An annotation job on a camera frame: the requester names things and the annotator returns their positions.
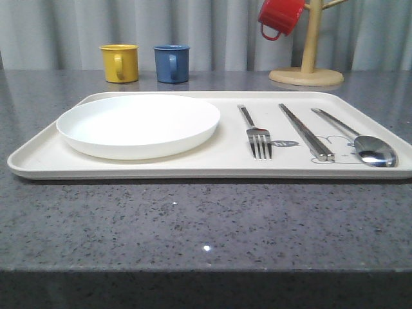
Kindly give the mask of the silver metal fork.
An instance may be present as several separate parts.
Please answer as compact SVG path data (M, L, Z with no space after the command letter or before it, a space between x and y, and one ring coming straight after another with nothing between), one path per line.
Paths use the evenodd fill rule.
M270 132L267 129L255 126L252 117L244 105L239 104L238 109L248 125L246 133L253 158L255 160L271 160L272 144Z

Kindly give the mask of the white round plate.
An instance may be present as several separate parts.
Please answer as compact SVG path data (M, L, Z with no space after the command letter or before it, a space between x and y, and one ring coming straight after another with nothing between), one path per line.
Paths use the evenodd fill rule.
M213 135L220 116L217 107L199 98L128 95L81 104L62 114L56 127L86 155L145 160L201 145Z

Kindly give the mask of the silver metal spoon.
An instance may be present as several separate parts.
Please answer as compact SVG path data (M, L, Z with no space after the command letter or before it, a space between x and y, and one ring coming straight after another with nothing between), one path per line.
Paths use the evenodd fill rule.
M312 108L314 113L329 121L339 129L351 134L355 154L364 164L372 167L396 167L398 164L398 156L396 151L385 141L370 135L362 135L358 131L340 121L338 118L328 112Z

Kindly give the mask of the cream rabbit serving tray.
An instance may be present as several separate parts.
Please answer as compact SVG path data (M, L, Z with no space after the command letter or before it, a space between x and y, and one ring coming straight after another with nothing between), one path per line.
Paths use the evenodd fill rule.
M121 179L121 178L344 178L403 179L411 177L411 146L343 99L321 92L278 91L192 91L190 97L204 98L221 112L213 136L185 153L152 160L107 160L72 149L50 124L8 158L18 176L34 180ZM238 110L243 104L259 127L271 132L276 142L272 158L256 160ZM284 104L335 155L320 162L296 133L281 111ZM378 137L393 147L398 156L394 168L371 167L356 156L351 139L315 114L322 109L363 135Z

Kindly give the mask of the blue enamel mug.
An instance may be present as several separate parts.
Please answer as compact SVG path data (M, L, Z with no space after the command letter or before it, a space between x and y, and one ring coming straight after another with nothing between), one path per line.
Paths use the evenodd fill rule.
M189 80L188 45L158 45L154 48L158 82L177 84Z

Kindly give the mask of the yellow enamel mug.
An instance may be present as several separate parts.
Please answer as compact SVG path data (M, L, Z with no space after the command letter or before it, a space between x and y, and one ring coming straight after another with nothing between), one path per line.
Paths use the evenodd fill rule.
M102 52L107 82L128 83L139 79L138 46L134 44L107 44Z

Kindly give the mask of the wooden mug tree stand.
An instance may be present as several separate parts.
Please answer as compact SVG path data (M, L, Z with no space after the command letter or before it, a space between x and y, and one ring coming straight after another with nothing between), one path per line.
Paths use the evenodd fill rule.
M343 2L345 0L324 4L324 1L318 0L304 5L309 11L309 18L301 66L272 70L268 75L270 80L297 86L334 86L344 81L343 74L338 71L315 67L322 12Z

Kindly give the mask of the red enamel mug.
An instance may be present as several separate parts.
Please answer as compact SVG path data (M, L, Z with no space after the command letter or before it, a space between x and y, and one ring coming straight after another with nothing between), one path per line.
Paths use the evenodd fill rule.
M304 0L266 0L263 2L258 22L262 36L269 41L276 41L281 34L288 36L295 28L305 6ZM265 33L265 27L275 30L274 36Z

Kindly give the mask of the grey pleated curtain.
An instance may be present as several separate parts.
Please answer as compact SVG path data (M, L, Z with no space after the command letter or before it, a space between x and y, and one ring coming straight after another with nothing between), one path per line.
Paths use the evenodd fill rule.
M271 42L261 1L2 1L1 64L9 70L102 68L100 46L136 44L141 70L153 47L186 44L197 71L298 66L307 14ZM323 12L317 65L341 71L410 70L411 2L347 1Z

